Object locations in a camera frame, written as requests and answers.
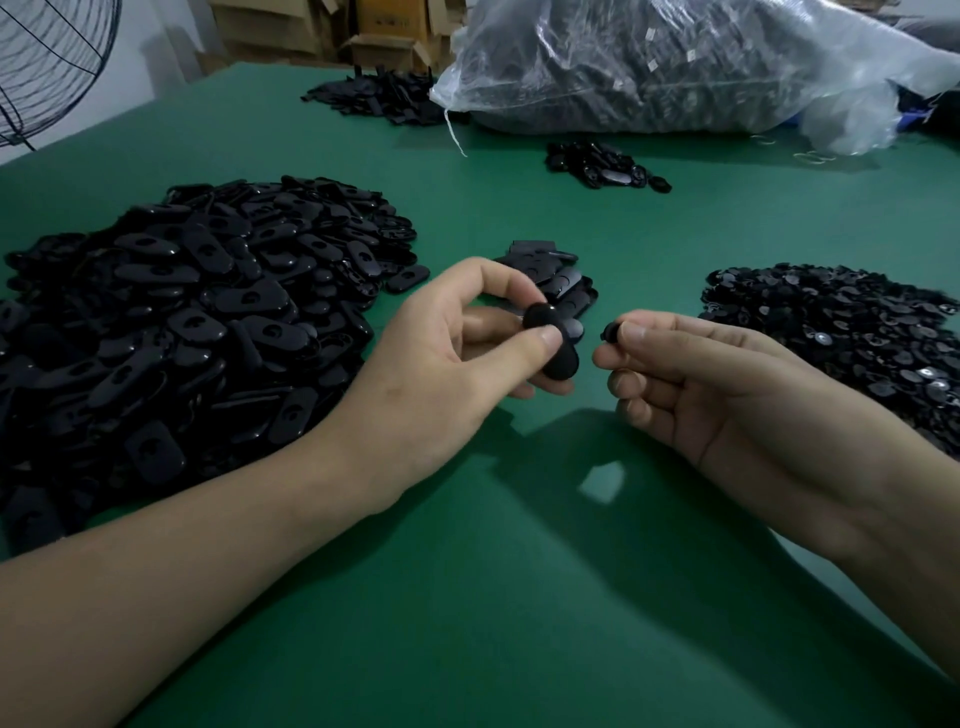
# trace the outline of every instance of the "fan grille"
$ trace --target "fan grille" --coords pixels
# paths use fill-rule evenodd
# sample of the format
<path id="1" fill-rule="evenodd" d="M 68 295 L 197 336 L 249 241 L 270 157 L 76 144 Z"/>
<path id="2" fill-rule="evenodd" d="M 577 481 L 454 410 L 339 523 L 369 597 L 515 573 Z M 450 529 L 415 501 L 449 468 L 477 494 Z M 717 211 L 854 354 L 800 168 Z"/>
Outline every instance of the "fan grille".
<path id="1" fill-rule="evenodd" d="M 120 0 L 0 2 L 0 146 L 29 146 L 84 98 L 119 20 Z"/>

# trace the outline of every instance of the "green table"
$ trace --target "green table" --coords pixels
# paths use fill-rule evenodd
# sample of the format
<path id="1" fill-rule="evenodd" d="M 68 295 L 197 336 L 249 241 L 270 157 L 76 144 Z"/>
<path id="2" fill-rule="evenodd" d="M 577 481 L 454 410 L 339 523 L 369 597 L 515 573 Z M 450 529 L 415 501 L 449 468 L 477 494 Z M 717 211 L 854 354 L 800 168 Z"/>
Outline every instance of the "green table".
<path id="1" fill-rule="evenodd" d="M 590 191 L 545 172 L 542 139 L 458 128 L 462 158 L 446 128 L 300 101 L 338 75 L 236 66 L 0 168 L 0 249 L 102 227 L 177 182 L 325 175 L 383 190 L 434 271 L 518 238 L 578 253 L 600 291 L 585 361 L 616 314 L 696 313 L 704 275 L 729 265 L 844 263 L 960 293 L 960 160 L 938 143 L 814 166 L 789 135 L 625 137 L 673 194 Z M 383 296 L 372 322 L 397 305 Z M 130 725 L 877 728 L 957 715 L 945 678 L 612 405 L 589 365 L 572 397 L 505 403 Z"/>

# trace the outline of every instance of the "plastic bag filled with parts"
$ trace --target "plastic bag filled with parts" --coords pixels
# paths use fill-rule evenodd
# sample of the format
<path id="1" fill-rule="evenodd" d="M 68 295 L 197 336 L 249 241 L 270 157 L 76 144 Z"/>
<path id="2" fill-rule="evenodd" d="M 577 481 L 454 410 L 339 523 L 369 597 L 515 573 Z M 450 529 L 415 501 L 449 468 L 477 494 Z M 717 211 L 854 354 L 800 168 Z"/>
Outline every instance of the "plastic bag filled with parts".
<path id="1" fill-rule="evenodd" d="M 826 0 L 479 0 L 430 92 L 510 133 L 762 133 L 809 109 L 814 148 L 896 133 L 894 84 L 960 82 L 960 56 Z"/>

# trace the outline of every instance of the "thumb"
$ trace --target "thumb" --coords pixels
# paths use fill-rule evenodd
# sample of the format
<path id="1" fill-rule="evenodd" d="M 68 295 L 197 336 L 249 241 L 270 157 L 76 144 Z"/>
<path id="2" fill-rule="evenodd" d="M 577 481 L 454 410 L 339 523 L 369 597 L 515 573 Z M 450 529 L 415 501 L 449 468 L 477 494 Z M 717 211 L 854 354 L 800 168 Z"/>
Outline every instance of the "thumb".
<path id="1" fill-rule="evenodd" d="M 625 321 L 617 343 L 646 373 L 667 381 L 693 379 L 735 397 L 756 392 L 782 361 L 686 331 L 644 328 Z"/>
<path id="2" fill-rule="evenodd" d="M 539 372 L 557 353 L 564 337 L 554 326 L 528 328 L 467 363 L 490 408 Z"/>

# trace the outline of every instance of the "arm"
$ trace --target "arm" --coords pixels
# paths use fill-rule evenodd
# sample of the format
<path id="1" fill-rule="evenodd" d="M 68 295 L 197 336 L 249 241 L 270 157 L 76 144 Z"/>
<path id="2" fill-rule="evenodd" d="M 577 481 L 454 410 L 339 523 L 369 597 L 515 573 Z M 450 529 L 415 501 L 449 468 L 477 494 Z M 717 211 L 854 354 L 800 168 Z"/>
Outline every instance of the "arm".
<path id="1" fill-rule="evenodd" d="M 298 561 L 438 470 L 503 397 L 533 396 L 528 378 L 569 391 L 536 374 L 560 332 L 466 308 L 482 292 L 543 301 L 520 272 L 464 261 L 404 302 L 297 442 L 0 565 L 7 723 L 116 723 Z"/>
<path id="2" fill-rule="evenodd" d="M 960 679 L 960 464 L 763 334 L 632 311 L 617 411 L 781 535 L 834 562 Z"/>

